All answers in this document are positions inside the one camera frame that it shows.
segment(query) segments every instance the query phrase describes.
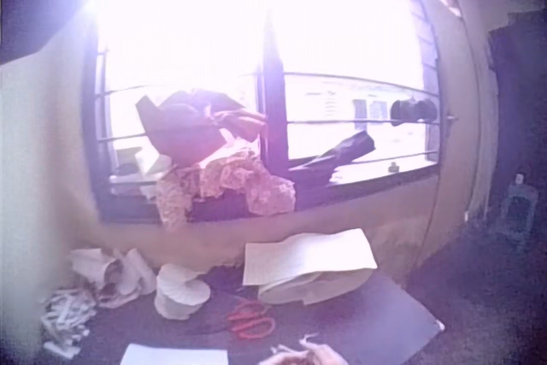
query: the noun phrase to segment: wall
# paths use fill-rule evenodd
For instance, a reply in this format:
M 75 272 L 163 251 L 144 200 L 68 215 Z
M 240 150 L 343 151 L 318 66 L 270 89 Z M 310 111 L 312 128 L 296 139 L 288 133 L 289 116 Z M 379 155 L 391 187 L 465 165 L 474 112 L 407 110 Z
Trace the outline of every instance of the wall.
M 445 92 L 455 101 L 461 99 L 460 105 L 471 102 L 481 108 L 485 104 L 494 107 L 473 72 L 474 67 L 486 65 L 479 5 L 475 0 L 459 1 L 473 48 L 461 44 L 466 50 L 462 52 L 464 65 L 444 59 L 443 70 L 451 76 Z M 104 225 L 98 220 L 91 194 L 81 136 L 80 93 L 90 23 L 91 16 L 83 11 L 40 52 L 3 67 L 4 84 L 9 84 L 3 91 L 4 125 L 19 126 L 9 130 L 3 141 L 3 151 L 10 153 L 3 161 L 7 176 L 3 188 L 10 198 L 4 202 L 8 212 L 3 215 L 2 319 L 6 333 L 13 340 L 26 342 L 23 347 L 27 352 L 38 348 L 38 323 L 33 321 L 37 310 L 28 307 L 35 307 L 33 301 L 40 292 L 67 278 L 62 258 L 70 247 L 137 247 L 155 265 L 178 262 L 207 269 L 239 261 L 245 242 L 362 227 L 380 267 L 402 280 L 416 263 L 457 233 L 456 226 L 447 223 L 443 215 L 450 215 L 450 221 L 462 221 L 464 209 L 478 208 L 484 202 L 493 160 L 483 154 L 497 141 L 491 137 L 496 124 L 478 119 L 471 128 L 479 129 L 480 143 L 469 144 L 464 151 L 472 159 L 468 163 L 473 173 L 465 180 L 472 183 L 462 188 L 458 204 L 449 201 L 448 194 L 436 203 L 440 185 L 437 177 L 431 177 L 346 203 L 269 218 L 199 223 L 171 234 L 153 226 Z M 472 80 L 464 95 L 453 86 L 458 76 Z M 452 153 L 457 156 L 458 150 L 453 148 Z M 457 163 L 454 157 L 452 164 Z M 444 168 L 441 179 L 446 175 L 457 178 L 458 173 L 457 167 Z M 482 180 L 475 179 L 475 174 L 481 174 Z M 432 215 L 437 217 L 430 226 Z

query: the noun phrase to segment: scissors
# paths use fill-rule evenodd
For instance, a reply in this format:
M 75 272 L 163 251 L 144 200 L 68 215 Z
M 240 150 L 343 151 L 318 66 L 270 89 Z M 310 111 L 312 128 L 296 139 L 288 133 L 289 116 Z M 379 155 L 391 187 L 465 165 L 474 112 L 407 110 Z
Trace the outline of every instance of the scissors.
M 204 324 L 191 329 L 186 334 L 200 335 L 230 331 L 239 339 L 264 338 L 275 329 L 275 319 L 266 316 L 268 310 L 269 307 L 260 301 L 244 300 L 226 315 L 221 324 Z

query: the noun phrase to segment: dark curtain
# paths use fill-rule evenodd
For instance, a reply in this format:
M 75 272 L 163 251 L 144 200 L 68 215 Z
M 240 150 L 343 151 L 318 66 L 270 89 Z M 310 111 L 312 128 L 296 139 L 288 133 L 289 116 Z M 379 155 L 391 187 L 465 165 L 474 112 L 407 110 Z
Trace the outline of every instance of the dark curtain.
M 499 86 L 497 168 L 491 205 L 499 207 L 515 174 L 539 189 L 535 227 L 547 222 L 547 9 L 511 15 L 491 32 Z

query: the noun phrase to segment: dark table surface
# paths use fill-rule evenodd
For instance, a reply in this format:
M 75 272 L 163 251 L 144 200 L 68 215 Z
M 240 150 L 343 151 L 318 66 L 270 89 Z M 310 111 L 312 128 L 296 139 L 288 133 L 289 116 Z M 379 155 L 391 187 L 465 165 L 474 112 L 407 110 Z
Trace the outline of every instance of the dark table surface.
M 228 351 L 231 365 L 256 365 L 271 355 L 271 346 L 285 344 L 298 349 L 297 341 L 304 334 L 319 333 L 312 340 L 331 345 L 350 365 L 399 365 L 442 328 L 426 308 L 377 271 L 361 288 L 342 297 L 307 307 L 300 303 L 272 307 L 268 314 L 275 318 L 277 327 L 264 339 L 240 340 L 228 332 L 185 335 L 195 325 L 218 321 L 234 308 L 238 300 L 230 294 L 241 284 L 240 275 L 239 270 L 229 269 L 209 273 L 205 280 L 213 289 L 212 298 L 188 321 L 161 317 L 154 308 L 154 294 L 118 309 L 101 310 L 89 321 L 91 335 L 83 339 L 82 351 L 71 363 L 118 365 L 129 344 L 142 344 L 223 349 Z M 60 360 L 43 351 L 37 363 Z

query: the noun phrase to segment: hand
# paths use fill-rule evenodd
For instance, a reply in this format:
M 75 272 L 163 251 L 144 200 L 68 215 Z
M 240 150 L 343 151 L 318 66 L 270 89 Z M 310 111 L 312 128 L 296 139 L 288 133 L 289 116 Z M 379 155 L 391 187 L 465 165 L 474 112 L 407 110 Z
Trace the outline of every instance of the hand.
M 301 341 L 303 352 L 280 352 L 258 365 L 349 365 L 339 353 L 326 344 Z
M 343 357 L 327 344 L 314 344 L 300 341 L 300 345 L 308 350 L 310 363 L 314 365 L 349 365 Z
M 258 365 L 311 365 L 309 361 L 309 352 L 280 352 L 270 356 L 267 360 Z

